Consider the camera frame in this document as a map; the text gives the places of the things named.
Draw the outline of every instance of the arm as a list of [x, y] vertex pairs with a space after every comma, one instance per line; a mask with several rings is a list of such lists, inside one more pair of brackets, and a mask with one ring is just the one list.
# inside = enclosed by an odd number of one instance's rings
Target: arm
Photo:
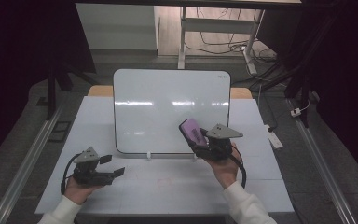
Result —
[[[233, 143], [233, 156], [237, 159], [240, 154]], [[237, 181], [238, 166], [232, 160], [208, 161], [214, 176], [225, 189], [223, 195], [228, 202], [229, 213], [234, 220], [241, 224], [276, 224], [254, 194], [249, 194]]]
[[39, 224], [72, 224], [75, 216], [81, 208], [81, 204], [91, 195], [91, 193], [100, 189], [102, 186], [83, 188], [78, 185], [73, 177], [70, 177], [66, 186], [65, 193], [60, 203], [51, 213], [43, 215]]

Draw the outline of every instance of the dark curtain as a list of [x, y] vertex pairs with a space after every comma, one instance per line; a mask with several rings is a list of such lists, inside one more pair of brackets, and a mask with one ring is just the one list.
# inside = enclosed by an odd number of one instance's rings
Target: dark curtain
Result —
[[349, 1], [317, 51], [311, 87], [317, 110], [358, 162], [358, 1]]
[[95, 72], [75, 4], [0, 0], [0, 145], [52, 62]]

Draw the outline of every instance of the white sleeve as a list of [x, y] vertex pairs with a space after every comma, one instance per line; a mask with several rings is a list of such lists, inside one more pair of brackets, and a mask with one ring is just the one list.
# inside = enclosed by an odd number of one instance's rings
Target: white sleeve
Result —
[[228, 202], [229, 213], [238, 224], [276, 224], [254, 195], [249, 194], [236, 181], [223, 191]]
[[75, 216], [80, 210], [78, 205], [65, 196], [62, 196], [60, 203], [52, 213], [46, 213], [40, 219], [39, 224], [73, 224]]

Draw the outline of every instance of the white table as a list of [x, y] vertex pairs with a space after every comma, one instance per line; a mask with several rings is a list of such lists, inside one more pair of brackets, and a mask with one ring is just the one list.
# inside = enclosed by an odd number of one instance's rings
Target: white table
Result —
[[[236, 139], [248, 174], [246, 189], [256, 194], [269, 212], [293, 212], [282, 175], [267, 139], [254, 100], [231, 99], [230, 127], [244, 133]], [[125, 174], [94, 192], [83, 214], [106, 216], [226, 215], [222, 188], [209, 165], [192, 157], [129, 159], [115, 149], [112, 97], [85, 97], [51, 175], [36, 213], [53, 210], [61, 199], [60, 183], [67, 162], [88, 147], [111, 162], [98, 171], [126, 167]]]

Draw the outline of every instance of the hand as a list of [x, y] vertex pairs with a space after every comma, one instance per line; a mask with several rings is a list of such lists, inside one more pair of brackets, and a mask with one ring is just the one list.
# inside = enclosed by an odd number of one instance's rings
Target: hand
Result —
[[[237, 148], [237, 145], [235, 145], [235, 143], [232, 143], [231, 145], [233, 146], [232, 155], [239, 160], [240, 154], [235, 149]], [[231, 159], [226, 159], [223, 161], [205, 161], [211, 165], [214, 172], [214, 176], [224, 189], [228, 188], [237, 180], [238, 166]]]
[[100, 189], [102, 187], [103, 186], [92, 186], [89, 188], [85, 188], [77, 184], [75, 179], [71, 176], [68, 179], [68, 183], [66, 184], [66, 190], [63, 195], [65, 195], [65, 197], [67, 197], [72, 202], [81, 205], [83, 202], [86, 201], [86, 199], [89, 197], [89, 195], [91, 195], [94, 190]]

